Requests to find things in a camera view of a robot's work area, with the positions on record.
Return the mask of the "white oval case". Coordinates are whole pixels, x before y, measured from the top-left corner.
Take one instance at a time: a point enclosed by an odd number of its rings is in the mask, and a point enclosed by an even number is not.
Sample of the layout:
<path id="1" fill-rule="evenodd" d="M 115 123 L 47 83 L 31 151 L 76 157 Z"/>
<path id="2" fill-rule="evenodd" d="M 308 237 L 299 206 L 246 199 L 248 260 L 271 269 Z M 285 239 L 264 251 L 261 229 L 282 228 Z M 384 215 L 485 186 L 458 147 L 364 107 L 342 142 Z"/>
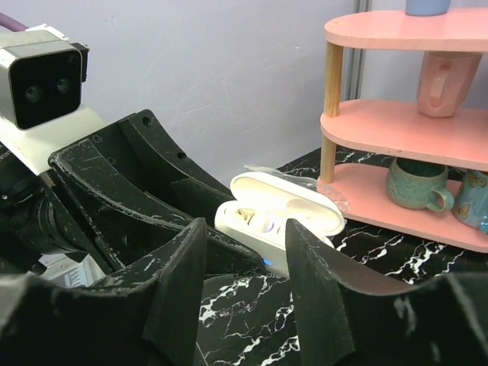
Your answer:
<path id="1" fill-rule="evenodd" d="M 233 199 L 217 208 L 215 228 L 256 251 L 268 271 L 286 278 L 287 220 L 299 221 L 330 246 L 330 238 L 344 230 L 344 213 L 350 209 L 347 199 L 333 187 L 266 167 L 250 166 L 232 179 L 230 190 Z M 274 221 L 272 231 L 257 233 L 249 228 L 249 219 L 257 212 L 268 213 Z"/>

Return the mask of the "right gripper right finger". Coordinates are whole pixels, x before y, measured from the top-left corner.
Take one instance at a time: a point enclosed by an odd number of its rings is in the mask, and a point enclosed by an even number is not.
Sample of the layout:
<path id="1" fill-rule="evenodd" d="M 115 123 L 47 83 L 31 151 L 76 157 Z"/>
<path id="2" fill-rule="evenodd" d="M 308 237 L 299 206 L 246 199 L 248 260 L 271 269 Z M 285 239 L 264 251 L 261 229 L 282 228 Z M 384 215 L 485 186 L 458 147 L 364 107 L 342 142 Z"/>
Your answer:
<path id="1" fill-rule="evenodd" d="M 285 245 L 302 364 L 487 363 L 486 274 L 410 285 L 324 244 L 294 219 Z"/>

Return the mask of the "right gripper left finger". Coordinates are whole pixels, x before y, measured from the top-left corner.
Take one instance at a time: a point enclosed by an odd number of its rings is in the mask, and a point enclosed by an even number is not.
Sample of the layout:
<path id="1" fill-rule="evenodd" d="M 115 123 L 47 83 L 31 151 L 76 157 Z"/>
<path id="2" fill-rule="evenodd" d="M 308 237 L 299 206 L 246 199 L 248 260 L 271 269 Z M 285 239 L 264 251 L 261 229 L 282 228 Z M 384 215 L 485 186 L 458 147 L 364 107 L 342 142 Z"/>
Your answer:
<path id="1" fill-rule="evenodd" d="M 32 274 L 1 278 L 3 365 L 191 365 L 207 256 L 207 225 L 90 287 Z"/>

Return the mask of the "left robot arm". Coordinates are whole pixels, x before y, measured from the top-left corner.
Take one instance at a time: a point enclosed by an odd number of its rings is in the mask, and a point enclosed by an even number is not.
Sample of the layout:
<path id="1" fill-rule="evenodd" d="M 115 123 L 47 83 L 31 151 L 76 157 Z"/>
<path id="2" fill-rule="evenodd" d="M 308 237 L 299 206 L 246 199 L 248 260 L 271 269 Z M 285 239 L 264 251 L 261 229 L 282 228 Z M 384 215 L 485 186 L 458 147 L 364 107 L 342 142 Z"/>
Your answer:
<path id="1" fill-rule="evenodd" d="M 76 261 L 90 255 L 111 274 L 196 218 L 207 228 L 207 276 L 265 270 L 256 251 L 215 227 L 229 189 L 189 158 L 150 110 L 55 148 L 45 163 L 36 175 L 1 149 L 1 257 L 17 271 L 39 273 L 39 257 L 64 254 Z"/>

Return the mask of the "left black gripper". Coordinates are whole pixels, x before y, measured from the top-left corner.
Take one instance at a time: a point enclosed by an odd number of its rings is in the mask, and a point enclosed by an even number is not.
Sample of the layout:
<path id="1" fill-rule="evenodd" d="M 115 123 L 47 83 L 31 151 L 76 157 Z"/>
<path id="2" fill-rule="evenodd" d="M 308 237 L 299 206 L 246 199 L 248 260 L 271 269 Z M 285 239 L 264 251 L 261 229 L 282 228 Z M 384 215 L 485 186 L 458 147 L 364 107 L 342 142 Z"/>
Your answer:
<path id="1" fill-rule="evenodd" d="M 214 224 L 230 190 L 192 160 L 150 110 L 106 124 L 83 109 L 36 129 L 56 193 L 113 273 L 165 245 L 195 218 Z"/>

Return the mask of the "white earbud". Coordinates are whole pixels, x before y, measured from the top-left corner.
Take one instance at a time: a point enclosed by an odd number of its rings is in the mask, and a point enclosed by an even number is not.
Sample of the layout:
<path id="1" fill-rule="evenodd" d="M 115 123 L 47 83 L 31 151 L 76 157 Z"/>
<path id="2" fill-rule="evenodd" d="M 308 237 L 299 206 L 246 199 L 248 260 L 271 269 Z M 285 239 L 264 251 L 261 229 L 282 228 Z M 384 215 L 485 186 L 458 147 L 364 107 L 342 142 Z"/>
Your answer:
<path id="1" fill-rule="evenodd" d="M 249 228 L 257 233 L 268 233 L 272 231 L 275 223 L 268 213 L 254 213 L 248 222 Z"/>

